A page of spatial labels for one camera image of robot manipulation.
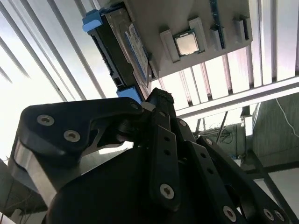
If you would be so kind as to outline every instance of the metal bolt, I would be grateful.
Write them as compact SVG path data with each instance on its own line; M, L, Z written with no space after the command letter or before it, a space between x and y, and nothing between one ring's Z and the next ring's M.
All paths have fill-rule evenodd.
M184 122L183 120L180 120L179 123L184 127L186 127L186 125L187 125L186 122Z
M235 221L237 221L237 216L235 215L235 212L230 207L225 205L223 207L223 212L224 212L224 215L233 223Z
M40 125L44 126L51 126L54 124L54 118L46 114L39 115L36 120Z
M163 113L162 111L159 111L159 114L161 114L163 117L166 117L166 114Z
M278 216L278 218L280 218L281 221L283 221L283 222L285 221L285 218L280 214L279 211L274 210L274 212L275 212L275 214Z
M64 133L64 138L65 140L67 141L70 141L70 142L77 142L80 140L80 134L74 130L67 130L65 133Z
M270 219L271 221L274 221L274 216L268 209L263 209L263 212L265 213L265 215L268 219Z
M171 186L169 186L166 183L162 183L160 186L160 193L161 195L163 195L165 198L167 199L173 199L174 198L174 191L171 188Z
M139 108L138 105L136 105L136 104L134 104L134 103L131 103L130 105L131 105L131 107L133 107L134 109L138 109L138 108Z
M206 139L206 142L207 142L209 145L212 145L212 144L213 144L213 142L212 142L211 140L209 140L209 139Z

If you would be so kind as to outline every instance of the wire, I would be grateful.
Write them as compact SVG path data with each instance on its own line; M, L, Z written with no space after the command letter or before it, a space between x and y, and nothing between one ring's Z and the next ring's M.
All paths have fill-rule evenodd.
M279 108L281 109L281 112L284 114L284 117L285 117L286 122L287 122L288 125L291 127L291 129L293 130L293 134L294 134L297 138L299 138L299 135L296 134L294 127L290 124L288 118L286 117L285 111L282 109L282 107L281 107L281 105L280 105L278 99L276 99L276 102L277 102Z
M25 222L23 222L23 224L26 224L26 222L28 221L28 219L30 218L30 216L32 215L32 213L35 213L36 209L37 209L37 204L35 204L32 212L28 215L28 217L25 219Z
M5 205L4 205L3 213L2 213L2 215L1 215L1 219L0 219L0 224L2 223L2 220L3 220L3 217L4 217L5 210L7 209L6 206L7 206L9 197L10 197L10 193L11 193L11 191L12 191L12 189L13 189L13 184L14 184L14 179L13 179L12 182L11 182L10 189L9 189L9 192L8 192L8 195L7 195L7 199L6 199L6 201L5 201Z
M17 202L17 203L15 203L15 204L10 205L7 209L10 209L11 207L13 207L13 206L15 206L15 205L17 205L17 204L21 204L22 202L28 200L30 197L31 197L31 192L30 192L30 194L29 194L29 196L28 196L27 198L25 198L24 200L22 200L22 201L20 201L20 202Z
M252 129L254 129L254 127L256 126L256 121L257 121L258 112L260 111L260 106L261 103L258 103L256 106L256 115L254 116Z

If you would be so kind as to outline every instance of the sticker label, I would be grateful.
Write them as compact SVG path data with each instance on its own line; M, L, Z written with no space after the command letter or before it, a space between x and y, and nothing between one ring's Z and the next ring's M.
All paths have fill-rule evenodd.
M129 26L129 31L130 31L130 35L127 32L125 34L131 46L133 54L135 55L135 58L137 60L140 72L142 73L144 80L146 80L149 61L144 52L141 39L138 36L133 24Z

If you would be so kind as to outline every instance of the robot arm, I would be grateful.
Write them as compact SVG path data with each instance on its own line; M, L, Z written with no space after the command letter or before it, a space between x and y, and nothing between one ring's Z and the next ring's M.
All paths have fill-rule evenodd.
M134 147L81 168L84 155L123 141ZM130 98L28 107L11 158L46 202L47 224L289 223L214 141L195 140L159 89L143 107Z

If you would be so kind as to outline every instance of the corrugated metal roof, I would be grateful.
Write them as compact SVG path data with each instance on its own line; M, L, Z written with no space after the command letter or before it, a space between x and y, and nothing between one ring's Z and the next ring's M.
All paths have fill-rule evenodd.
M2 159L26 106L116 97L98 49L82 30L82 17L96 7L96 0L1 0ZM249 7L251 46L153 81L153 88L172 93L176 110L295 76L299 0L250 0Z

